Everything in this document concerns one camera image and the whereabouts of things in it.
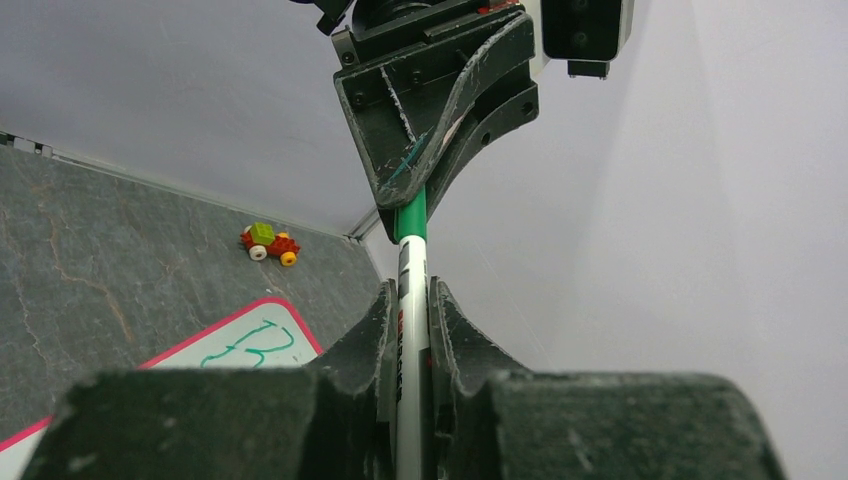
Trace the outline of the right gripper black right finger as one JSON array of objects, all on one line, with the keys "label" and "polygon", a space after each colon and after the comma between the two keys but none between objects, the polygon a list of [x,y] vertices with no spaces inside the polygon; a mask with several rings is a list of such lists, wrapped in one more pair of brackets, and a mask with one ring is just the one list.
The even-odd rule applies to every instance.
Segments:
[{"label": "right gripper black right finger", "polygon": [[782,479],[758,412],[700,373],[534,372],[432,278],[441,479]]}]

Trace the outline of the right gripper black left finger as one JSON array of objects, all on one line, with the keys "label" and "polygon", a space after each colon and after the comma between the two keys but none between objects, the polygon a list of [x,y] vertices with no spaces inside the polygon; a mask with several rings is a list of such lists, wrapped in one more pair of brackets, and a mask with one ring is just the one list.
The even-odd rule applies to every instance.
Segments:
[{"label": "right gripper black left finger", "polygon": [[26,479],[390,479],[396,284],[302,367],[107,371],[76,383]]}]

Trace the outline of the pink framed whiteboard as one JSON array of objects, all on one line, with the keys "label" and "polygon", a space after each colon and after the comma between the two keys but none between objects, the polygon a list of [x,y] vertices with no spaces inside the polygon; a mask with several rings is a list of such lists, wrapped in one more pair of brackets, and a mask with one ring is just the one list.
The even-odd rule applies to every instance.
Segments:
[{"label": "pink framed whiteboard", "polygon": [[4,479],[195,477],[175,458],[191,447],[220,460],[242,423],[271,404],[259,386],[323,350],[296,309],[266,298],[206,328],[139,370],[103,373],[69,390],[48,420],[1,444]]}]

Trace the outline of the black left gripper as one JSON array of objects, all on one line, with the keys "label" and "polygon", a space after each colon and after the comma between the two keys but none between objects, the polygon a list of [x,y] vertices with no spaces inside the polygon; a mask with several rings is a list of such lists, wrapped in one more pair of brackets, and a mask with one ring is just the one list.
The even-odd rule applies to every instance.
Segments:
[{"label": "black left gripper", "polygon": [[538,116],[534,25],[519,1],[304,0],[343,68],[334,87],[394,244],[396,215],[427,217],[491,142]]}]

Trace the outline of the green capped whiteboard marker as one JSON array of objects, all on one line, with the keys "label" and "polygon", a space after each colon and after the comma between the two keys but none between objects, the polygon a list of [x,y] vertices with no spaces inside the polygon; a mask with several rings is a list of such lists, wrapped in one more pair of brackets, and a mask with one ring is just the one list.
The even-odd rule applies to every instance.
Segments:
[{"label": "green capped whiteboard marker", "polygon": [[420,190],[396,215],[398,315],[395,477],[429,479],[431,433],[427,293],[427,200]]}]

